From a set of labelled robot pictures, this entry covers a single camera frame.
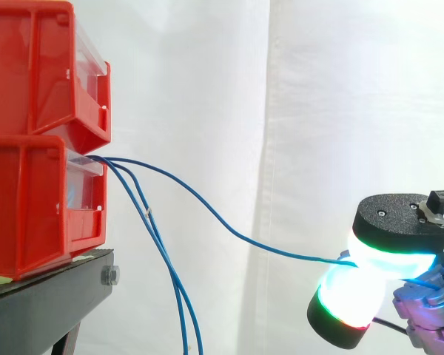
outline white curtain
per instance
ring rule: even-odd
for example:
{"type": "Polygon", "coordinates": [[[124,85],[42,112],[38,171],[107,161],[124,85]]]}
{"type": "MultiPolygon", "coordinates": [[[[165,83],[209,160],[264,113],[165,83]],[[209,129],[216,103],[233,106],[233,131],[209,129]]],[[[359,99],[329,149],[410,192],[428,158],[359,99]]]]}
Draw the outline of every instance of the white curtain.
{"type": "MultiPolygon", "coordinates": [[[[444,189],[444,1],[272,0],[256,238],[336,257],[366,196],[444,189]]],[[[240,354],[347,354],[306,308],[326,266],[255,256],[240,354]]],[[[380,316],[406,326],[391,304],[380,316]]],[[[418,354],[373,325],[349,354],[418,354]]]]}
{"type": "MultiPolygon", "coordinates": [[[[365,196],[444,188],[444,0],[73,3],[112,65],[101,154],[174,172],[263,243],[336,258],[365,196]]],[[[137,171],[206,354],[347,354],[306,319],[325,265],[249,247],[137,171]]],[[[181,354],[168,272],[113,177],[107,240],[121,283],[82,322],[76,354],[181,354]]],[[[380,316],[404,325],[399,285],[380,316]]],[[[373,325],[349,353],[418,350],[373,325]]]]}

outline bolt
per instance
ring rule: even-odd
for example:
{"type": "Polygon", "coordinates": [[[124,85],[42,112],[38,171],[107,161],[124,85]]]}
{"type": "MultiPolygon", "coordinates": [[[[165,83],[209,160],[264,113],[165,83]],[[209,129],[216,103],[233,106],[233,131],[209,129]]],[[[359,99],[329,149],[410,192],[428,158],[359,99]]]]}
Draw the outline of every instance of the bolt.
{"type": "Polygon", "coordinates": [[[118,266],[105,266],[102,270],[102,285],[115,286],[120,280],[120,268],[118,266]]]}

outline green light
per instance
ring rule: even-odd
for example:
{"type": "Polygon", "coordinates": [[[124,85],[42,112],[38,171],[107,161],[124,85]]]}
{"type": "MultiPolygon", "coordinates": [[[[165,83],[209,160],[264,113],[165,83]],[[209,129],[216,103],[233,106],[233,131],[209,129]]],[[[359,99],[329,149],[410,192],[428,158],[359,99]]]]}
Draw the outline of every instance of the green light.
{"type": "Polygon", "coordinates": [[[395,254],[362,243],[352,232],[349,252],[359,268],[385,279],[414,279],[424,274],[434,262],[434,254],[395,254]]]}
{"type": "Polygon", "coordinates": [[[385,281],[361,268],[334,266],[321,281],[318,295],[333,317],[351,327],[366,328],[380,309],[385,281]]]}

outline red storage bin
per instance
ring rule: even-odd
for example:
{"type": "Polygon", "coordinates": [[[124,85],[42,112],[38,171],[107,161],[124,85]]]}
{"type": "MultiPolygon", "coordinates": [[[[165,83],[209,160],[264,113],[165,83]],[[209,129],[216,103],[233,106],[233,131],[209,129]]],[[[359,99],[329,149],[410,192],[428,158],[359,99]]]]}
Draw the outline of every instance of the red storage bin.
{"type": "Polygon", "coordinates": [[[53,136],[0,137],[0,276],[68,263],[105,242],[107,167],[53,136]]]}
{"type": "Polygon", "coordinates": [[[58,135],[86,154],[110,142],[110,66],[66,1],[0,0],[0,135],[58,135]]]}

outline black metal table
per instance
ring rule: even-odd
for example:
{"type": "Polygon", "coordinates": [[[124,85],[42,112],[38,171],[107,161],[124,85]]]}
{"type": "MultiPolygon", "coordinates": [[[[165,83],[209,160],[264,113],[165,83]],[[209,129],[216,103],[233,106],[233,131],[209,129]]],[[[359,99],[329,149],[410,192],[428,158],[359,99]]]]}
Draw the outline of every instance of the black metal table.
{"type": "Polygon", "coordinates": [[[113,250],[95,249],[68,266],[0,285],[0,355],[74,352],[81,320],[118,282],[113,250]]]}

